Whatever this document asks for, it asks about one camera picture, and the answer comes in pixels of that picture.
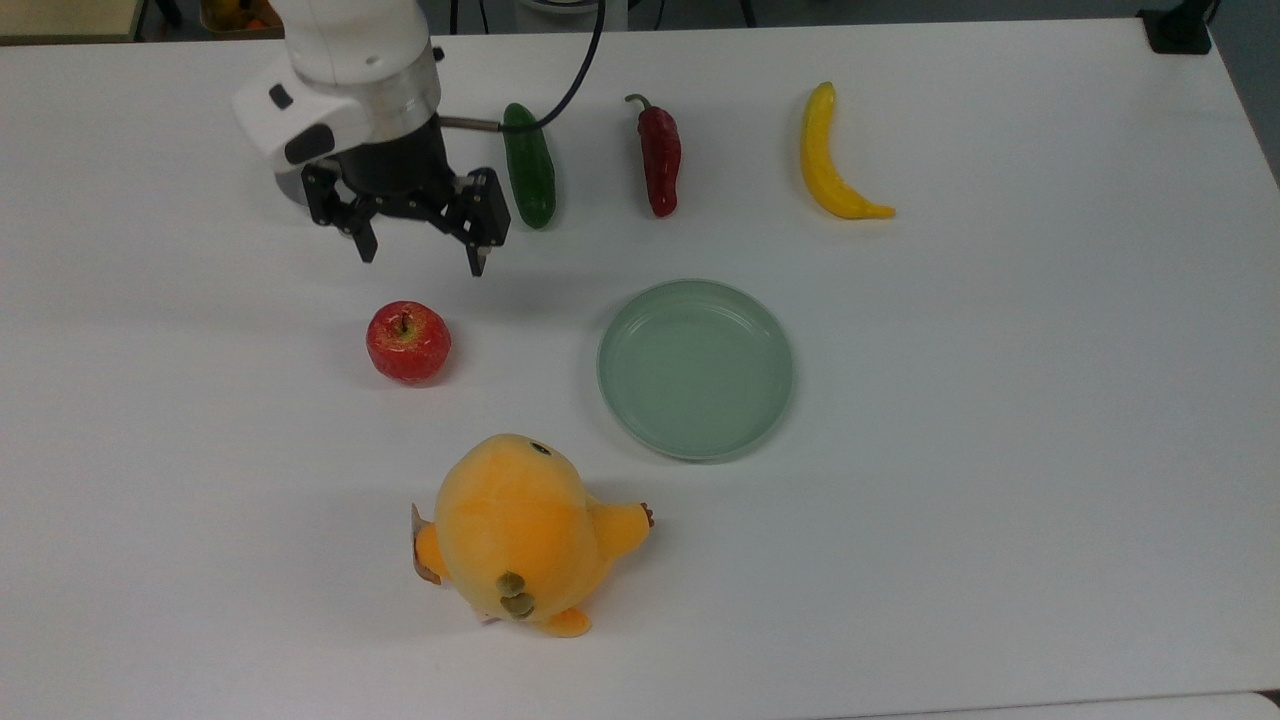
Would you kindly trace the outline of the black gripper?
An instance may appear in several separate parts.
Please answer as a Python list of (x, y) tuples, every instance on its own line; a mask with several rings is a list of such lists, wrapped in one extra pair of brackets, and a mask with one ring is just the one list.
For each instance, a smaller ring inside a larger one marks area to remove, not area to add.
[[(493, 250), (506, 245), (511, 214), (497, 172), (481, 167), (457, 176), (447, 158), (439, 115), (399, 138), (361, 143), (338, 154), (338, 164), (302, 165), (302, 187), (316, 225), (349, 240), (362, 263), (378, 254), (371, 227), (378, 199), (415, 200), (442, 218), (443, 233), (465, 250), (471, 277), (483, 277)], [(355, 196), (344, 200), (340, 184)]]

